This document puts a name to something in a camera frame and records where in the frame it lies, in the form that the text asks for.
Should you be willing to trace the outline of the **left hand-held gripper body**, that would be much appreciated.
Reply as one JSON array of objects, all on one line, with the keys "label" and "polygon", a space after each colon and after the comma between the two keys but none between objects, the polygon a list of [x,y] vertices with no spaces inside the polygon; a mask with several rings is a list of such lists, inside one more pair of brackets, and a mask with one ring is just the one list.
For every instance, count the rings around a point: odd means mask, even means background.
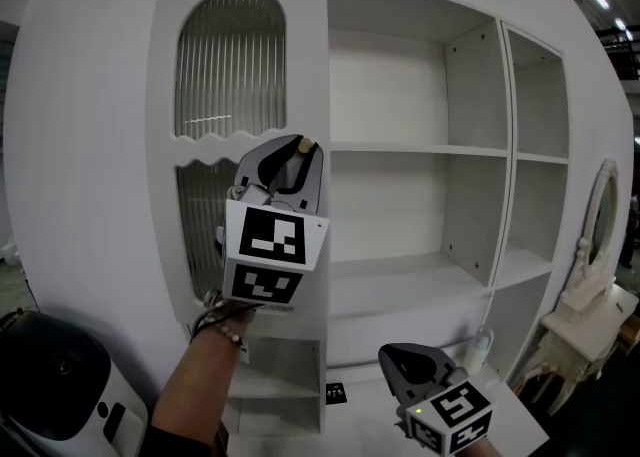
[{"label": "left hand-held gripper body", "polygon": [[221,295],[293,308],[298,290],[316,269],[328,229],[327,218],[296,212],[261,186],[231,188],[216,230]]}]

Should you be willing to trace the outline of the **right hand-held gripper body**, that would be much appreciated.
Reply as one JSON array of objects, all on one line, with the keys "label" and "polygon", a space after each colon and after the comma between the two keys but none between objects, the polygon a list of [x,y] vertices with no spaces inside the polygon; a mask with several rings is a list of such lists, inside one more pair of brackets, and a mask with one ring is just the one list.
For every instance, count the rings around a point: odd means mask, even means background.
[{"label": "right hand-held gripper body", "polygon": [[438,456],[452,456],[486,437],[493,397],[463,367],[436,377],[420,367],[402,367],[397,387],[397,426],[405,437]]}]

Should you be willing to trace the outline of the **white cabinet door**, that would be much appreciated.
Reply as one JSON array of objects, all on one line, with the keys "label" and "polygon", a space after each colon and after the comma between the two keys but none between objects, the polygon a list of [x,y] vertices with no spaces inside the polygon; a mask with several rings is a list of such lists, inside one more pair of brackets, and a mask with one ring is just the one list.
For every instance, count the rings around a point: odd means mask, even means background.
[{"label": "white cabinet door", "polygon": [[[191,321],[200,306],[189,283],[175,169],[194,160],[236,162],[242,153],[279,135],[238,131],[227,138],[208,134],[198,140],[174,134],[179,32],[190,10],[204,0],[156,0],[145,93],[147,182],[160,262],[176,319]],[[285,127],[330,144],[327,0],[276,0],[286,20]]]}]

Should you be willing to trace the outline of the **person's left forearm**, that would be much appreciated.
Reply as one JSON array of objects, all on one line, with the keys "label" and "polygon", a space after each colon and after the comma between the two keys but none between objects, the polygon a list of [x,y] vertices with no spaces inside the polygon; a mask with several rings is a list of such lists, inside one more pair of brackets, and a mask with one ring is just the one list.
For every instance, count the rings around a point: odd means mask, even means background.
[{"label": "person's left forearm", "polygon": [[162,390],[140,457],[227,457],[222,414],[240,345],[253,313],[247,311],[197,332]]}]

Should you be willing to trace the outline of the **white shelf cabinet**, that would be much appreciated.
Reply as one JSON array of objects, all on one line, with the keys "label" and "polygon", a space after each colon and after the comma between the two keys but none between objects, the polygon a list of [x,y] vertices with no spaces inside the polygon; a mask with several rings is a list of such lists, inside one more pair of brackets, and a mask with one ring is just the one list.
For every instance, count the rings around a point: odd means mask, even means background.
[{"label": "white shelf cabinet", "polygon": [[[480,371],[489,437],[527,457],[547,435],[509,382],[554,268],[568,169],[561,54],[464,0],[327,0],[330,221],[291,309],[264,306],[224,412],[232,457],[431,457],[395,427],[377,363],[387,342],[460,359],[495,332]],[[174,134],[286,129],[286,20],[276,0],[204,0],[179,32]],[[176,167],[189,283],[203,310],[241,158]],[[184,326],[190,326],[196,316]],[[347,402],[326,405],[326,385]]]}]

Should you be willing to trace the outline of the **cream vanity table with mirror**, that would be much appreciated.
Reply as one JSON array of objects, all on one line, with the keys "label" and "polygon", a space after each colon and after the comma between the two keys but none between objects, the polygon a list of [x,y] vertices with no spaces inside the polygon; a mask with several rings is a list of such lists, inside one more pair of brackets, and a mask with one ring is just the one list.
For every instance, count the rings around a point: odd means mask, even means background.
[{"label": "cream vanity table with mirror", "polygon": [[565,288],[554,311],[541,319],[545,334],[515,379],[517,395],[529,382],[543,381],[533,404],[554,381],[562,382],[547,408],[550,416],[564,406],[581,382],[601,376],[620,328],[638,304],[633,294],[616,284],[613,274],[619,198],[617,163],[606,159],[595,179]]}]

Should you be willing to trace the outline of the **white and black robot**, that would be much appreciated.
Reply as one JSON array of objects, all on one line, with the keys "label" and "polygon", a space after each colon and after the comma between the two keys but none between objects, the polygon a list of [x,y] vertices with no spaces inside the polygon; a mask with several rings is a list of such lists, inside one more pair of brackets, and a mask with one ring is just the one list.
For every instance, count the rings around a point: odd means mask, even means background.
[{"label": "white and black robot", "polygon": [[139,457],[149,421],[97,339],[22,309],[0,318],[0,416],[50,457]]}]

